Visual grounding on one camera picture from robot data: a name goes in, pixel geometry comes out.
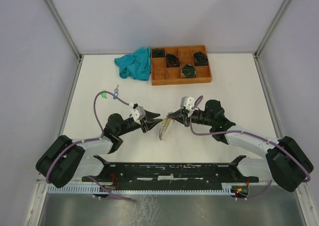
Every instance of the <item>teal cloth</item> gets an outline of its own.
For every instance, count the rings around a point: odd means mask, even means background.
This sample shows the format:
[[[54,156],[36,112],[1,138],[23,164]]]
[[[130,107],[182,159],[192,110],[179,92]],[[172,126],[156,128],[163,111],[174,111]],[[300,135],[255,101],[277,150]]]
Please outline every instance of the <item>teal cloth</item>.
[[[140,48],[133,54],[114,59],[120,69],[120,77],[147,81],[151,73],[151,48]]]

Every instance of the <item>perforated metal strip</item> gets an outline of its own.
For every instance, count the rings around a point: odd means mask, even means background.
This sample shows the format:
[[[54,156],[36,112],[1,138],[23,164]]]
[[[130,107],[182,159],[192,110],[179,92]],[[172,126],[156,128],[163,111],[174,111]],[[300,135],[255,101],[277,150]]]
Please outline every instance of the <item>perforated metal strip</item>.
[[[223,185],[222,190],[113,190],[113,194],[128,195],[234,195],[230,192],[230,185]],[[68,184],[62,188],[49,185],[47,189],[51,194],[105,194],[97,185]]]

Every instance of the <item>white tabletop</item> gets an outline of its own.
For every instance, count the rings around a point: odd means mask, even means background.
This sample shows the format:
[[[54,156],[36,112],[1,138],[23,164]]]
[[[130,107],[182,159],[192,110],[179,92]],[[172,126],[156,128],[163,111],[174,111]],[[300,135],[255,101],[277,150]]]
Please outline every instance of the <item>white tabletop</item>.
[[[219,100],[230,121],[262,135],[276,136],[252,54],[209,54],[211,83],[169,86],[152,86],[151,80],[121,79],[114,64],[114,58],[121,56],[84,57],[63,134],[77,139],[99,135],[93,99],[101,90],[113,92],[118,84],[121,99],[160,113],[162,118],[179,109],[182,97],[196,99],[204,95],[199,105],[201,109],[207,100]],[[98,98],[97,114],[103,126],[112,113],[119,113],[126,119],[131,108],[111,96]],[[189,127],[178,122],[169,125],[160,141],[159,128],[160,124],[146,134],[136,130],[123,135],[124,143],[119,150],[102,156],[108,161],[122,162],[230,162],[240,154],[257,158],[244,149],[217,142],[211,136],[193,135]],[[197,132],[209,129],[194,125]]]

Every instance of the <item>gray wall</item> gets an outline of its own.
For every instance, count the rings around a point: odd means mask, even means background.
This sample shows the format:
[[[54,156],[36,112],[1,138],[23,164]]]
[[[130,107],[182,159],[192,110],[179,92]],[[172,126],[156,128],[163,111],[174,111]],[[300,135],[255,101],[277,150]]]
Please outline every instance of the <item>gray wall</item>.
[[[309,183],[319,206],[319,0],[294,0],[262,62],[284,131],[315,170]]]
[[[0,225],[22,225],[76,58],[42,0],[0,0]]]
[[[283,0],[54,0],[81,53],[205,44],[254,52]]]

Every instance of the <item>brown wooden organizer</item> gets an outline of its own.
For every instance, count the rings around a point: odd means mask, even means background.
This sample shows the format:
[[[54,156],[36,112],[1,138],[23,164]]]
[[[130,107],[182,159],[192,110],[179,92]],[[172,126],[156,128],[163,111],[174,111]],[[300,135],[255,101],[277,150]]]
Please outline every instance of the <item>brown wooden organizer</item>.
[[[179,67],[167,67],[166,58],[154,58],[151,54],[152,61],[152,85],[176,85],[176,84],[191,84],[191,83],[210,83],[211,72],[209,63],[207,66],[195,66],[195,78],[182,78],[181,69],[190,64],[194,66],[194,53],[203,52],[207,55],[205,45],[198,46],[180,46],[180,47],[159,47],[153,49],[164,49],[165,56],[168,53],[174,54],[180,60]]]

